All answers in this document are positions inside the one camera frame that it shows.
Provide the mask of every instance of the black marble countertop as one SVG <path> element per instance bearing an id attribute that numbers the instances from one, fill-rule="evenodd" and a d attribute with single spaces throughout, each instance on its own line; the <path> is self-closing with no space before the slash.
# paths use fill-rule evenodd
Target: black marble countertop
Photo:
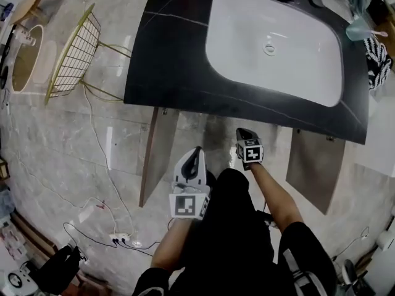
<path id="1" fill-rule="evenodd" d="M 347 38 L 345 20 L 307 0 L 291 2 L 332 27 L 341 45 L 342 98 L 336 106 L 325 107 L 219 75 L 205 48 L 211 4 L 212 0 L 148 0 L 133 46 L 124 103 L 264 121 L 365 143 L 365 48 L 363 42 Z"/>

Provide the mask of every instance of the sink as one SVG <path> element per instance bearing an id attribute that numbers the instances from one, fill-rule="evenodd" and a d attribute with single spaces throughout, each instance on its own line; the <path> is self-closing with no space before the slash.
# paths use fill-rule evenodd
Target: sink
<path id="1" fill-rule="evenodd" d="M 232 81 L 300 97 L 327 107 L 343 89 L 334 31 L 274 0 L 213 0 L 206 54 Z"/>

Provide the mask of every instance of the electrical outlet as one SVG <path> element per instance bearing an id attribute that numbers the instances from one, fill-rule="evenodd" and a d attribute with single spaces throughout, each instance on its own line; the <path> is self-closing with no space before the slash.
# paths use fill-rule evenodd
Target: electrical outlet
<path id="1" fill-rule="evenodd" d="M 122 240 L 124 241 L 129 241 L 129 235 L 125 232 L 117 232 L 116 234 L 110 234 L 110 238 L 111 240 L 114 239 L 118 239 L 120 242 L 122 242 Z"/>

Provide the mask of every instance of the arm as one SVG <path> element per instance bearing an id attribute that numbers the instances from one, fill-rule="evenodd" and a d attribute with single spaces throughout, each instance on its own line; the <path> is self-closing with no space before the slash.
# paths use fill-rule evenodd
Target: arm
<path id="1" fill-rule="evenodd" d="M 178 269 L 178 261 L 182 253 L 192 220 L 175 220 L 167 231 L 151 261 L 152 268 L 162 268 L 172 273 Z"/>
<path id="2" fill-rule="evenodd" d="M 252 163 L 250 167 L 281 233 L 291 223 L 303 222 L 293 198 L 272 178 L 267 170 L 259 163 Z"/>

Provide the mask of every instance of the drain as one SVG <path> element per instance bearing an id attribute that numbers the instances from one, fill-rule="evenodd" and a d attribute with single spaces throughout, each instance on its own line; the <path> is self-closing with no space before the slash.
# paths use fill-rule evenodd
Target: drain
<path id="1" fill-rule="evenodd" d="M 273 44 L 264 44 L 264 52 L 269 56 L 274 56 L 276 54 L 276 47 Z"/>

